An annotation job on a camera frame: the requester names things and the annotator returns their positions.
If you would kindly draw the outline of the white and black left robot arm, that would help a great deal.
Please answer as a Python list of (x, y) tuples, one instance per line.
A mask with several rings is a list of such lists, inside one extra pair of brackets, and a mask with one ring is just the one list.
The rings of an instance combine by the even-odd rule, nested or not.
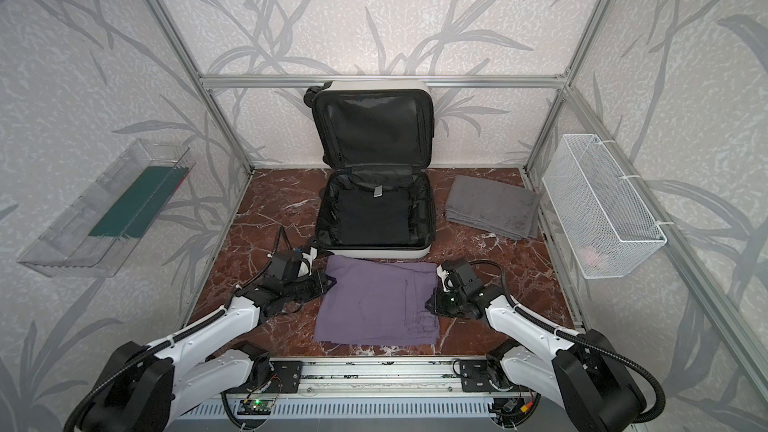
[(272, 255), (258, 278), (236, 289), (229, 302), (202, 319), (146, 345), (129, 341), (110, 356), (96, 385), (75, 406), (67, 431), (162, 431), (209, 397), (256, 379), (267, 362), (249, 344), (213, 352), (335, 284), (312, 268), (315, 247)]

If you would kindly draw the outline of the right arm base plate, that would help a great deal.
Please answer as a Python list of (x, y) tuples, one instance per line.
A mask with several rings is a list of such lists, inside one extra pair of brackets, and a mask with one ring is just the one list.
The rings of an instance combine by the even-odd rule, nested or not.
[(512, 384), (501, 366), (487, 359), (458, 360), (456, 374), (461, 380), (461, 389), (467, 393), (505, 392)]

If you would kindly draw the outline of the purple trousers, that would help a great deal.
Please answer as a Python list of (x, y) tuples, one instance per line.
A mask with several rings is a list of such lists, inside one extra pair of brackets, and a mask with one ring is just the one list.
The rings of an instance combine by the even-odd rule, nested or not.
[(436, 264), (381, 263), (333, 255), (326, 275), (336, 284), (323, 297), (315, 341), (366, 346), (437, 341), (438, 317), (425, 307), (437, 286)]

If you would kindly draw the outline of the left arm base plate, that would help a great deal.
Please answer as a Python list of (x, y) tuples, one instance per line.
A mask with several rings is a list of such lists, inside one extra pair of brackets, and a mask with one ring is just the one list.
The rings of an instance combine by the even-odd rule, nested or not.
[(270, 362), (267, 381), (257, 389), (258, 394), (296, 394), (299, 389), (302, 368), (301, 360), (277, 360)]

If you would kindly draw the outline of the black t-shirt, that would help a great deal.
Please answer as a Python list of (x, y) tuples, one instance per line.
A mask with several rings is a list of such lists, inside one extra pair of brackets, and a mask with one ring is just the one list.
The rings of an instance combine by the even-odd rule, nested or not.
[(403, 245), (410, 241), (406, 190), (341, 190), (338, 194), (336, 239), (346, 246)]

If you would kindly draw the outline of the grey towel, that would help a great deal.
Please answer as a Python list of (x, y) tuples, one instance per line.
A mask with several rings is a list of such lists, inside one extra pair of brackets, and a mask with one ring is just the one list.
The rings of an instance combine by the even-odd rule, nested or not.
[(445, 205), (450, 222), (513, 240), (538, 234), (540, 196), (523, 187), (484, 178), (458, 176)]

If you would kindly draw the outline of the black and white suitcase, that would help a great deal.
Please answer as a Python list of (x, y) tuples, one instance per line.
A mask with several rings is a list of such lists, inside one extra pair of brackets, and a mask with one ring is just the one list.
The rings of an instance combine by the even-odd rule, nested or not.
[[(417, 259), (435, 240), (437, 214), (429, 177), (435, 117), (433, 98), (420, 80), (329, 81), (304, 94), (332, 172), (321, 194), (314, 247), (351, 258)], [(337, 200), (341, 190), (375, 196), (406, 190), (410, 241), (403, 245), (346, 246), (338, 243)]]

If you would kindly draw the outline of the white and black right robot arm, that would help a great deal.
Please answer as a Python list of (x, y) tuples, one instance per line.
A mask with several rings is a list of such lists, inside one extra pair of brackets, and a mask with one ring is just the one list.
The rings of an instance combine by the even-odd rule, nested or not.
[(506, 336), (482, 361), (461, 360), (465, 392), (500, 392), (489, 411), (503, 428), (527, 420), (546, 398), (560, 405), (579, 431), (623, 431), (664, 410), (658, 380), (618, 354), (601, 333), (580, 333), (533, 312), (513, 298), (506, 284), (484, 284), (479, 261), (446, 261), (427, 309), (442, 317), (476, 319)]

